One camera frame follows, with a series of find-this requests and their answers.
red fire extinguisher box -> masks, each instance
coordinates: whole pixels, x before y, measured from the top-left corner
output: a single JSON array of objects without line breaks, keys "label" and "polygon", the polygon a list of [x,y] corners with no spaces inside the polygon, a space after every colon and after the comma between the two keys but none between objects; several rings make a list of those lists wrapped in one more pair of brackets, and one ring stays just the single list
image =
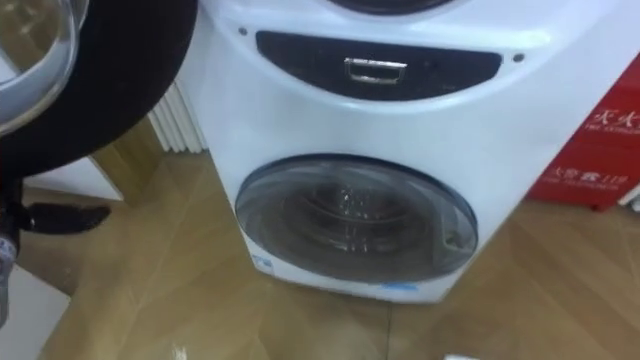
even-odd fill
[{"label": "red fire extinguisher box", "polygon": [[640,183],[640,56],[529,191],[604,211]]}]

front-load washer door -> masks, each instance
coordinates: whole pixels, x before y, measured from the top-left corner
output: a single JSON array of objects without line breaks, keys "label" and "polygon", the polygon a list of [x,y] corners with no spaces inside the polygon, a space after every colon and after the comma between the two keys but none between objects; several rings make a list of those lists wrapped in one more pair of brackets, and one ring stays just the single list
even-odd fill
[{"label": "front-load washer door", "polygon": [[236,200],[243,231],[313,273],[367,283],[415,282],[462,267],[475,216],[430,176],[344,155],[285,159],[251,174]]},{"label": "front-load washer door", "polygon": [[330,0],[345,8],[374,15],[411,14],[440,6],[453,0]]}]

chrome handle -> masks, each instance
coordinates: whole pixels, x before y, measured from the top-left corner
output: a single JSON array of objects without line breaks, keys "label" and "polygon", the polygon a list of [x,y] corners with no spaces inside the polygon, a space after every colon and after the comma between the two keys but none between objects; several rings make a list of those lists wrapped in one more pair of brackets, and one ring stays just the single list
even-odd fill
[{"label": "chrome handle", "polygon": [[[344,59],[345,70],[353,81],[375,85],[397,85],[404,77],[407,64],[358,58]],[[389,77],[374,76],[368,72],[388,72]]]}]

blue sticker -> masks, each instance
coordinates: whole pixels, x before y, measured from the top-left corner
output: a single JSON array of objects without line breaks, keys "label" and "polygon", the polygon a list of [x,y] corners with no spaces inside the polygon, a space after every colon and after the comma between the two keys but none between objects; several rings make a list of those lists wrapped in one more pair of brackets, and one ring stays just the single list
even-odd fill
[{"label": "blue sticker", "polygon": [[251,255],[251,260],[253,260],[253,264],[258,270],[273,274],[273,264],[271,260],[258,255]]},{"label": "blue sticker", "polygon": [[412,284],[403,284],[403,283],[389,283],[382,284],[383,289],[388,290],[399,290],[399,291],[418,291],[418,287]]}]

washing machine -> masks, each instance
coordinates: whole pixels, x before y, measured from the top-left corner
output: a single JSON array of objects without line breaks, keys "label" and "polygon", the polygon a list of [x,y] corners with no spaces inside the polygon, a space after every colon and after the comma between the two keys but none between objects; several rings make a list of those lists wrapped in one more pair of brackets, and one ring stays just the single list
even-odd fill
[{"label": "washing machine", "polygon": [[191,96],[257,270],[437,302],[640,49],[636,0],[204,0]]}]

